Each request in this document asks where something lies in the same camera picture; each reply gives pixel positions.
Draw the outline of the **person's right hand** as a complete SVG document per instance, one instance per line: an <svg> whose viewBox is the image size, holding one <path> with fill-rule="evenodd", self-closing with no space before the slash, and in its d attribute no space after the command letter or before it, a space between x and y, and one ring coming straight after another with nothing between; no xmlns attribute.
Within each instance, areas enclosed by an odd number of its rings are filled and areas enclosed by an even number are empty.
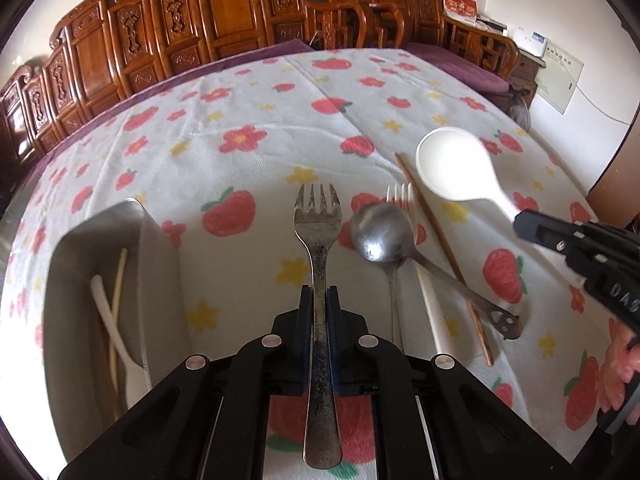
<svg viewBox="0 0 640 480"><path fill-rule="evenodd" d="M611 343L605 351L598 387L600 409L605 413L622 407L626 385L639 371L639 345L629 345L636 334L617 318L608 328Z"/></svg>

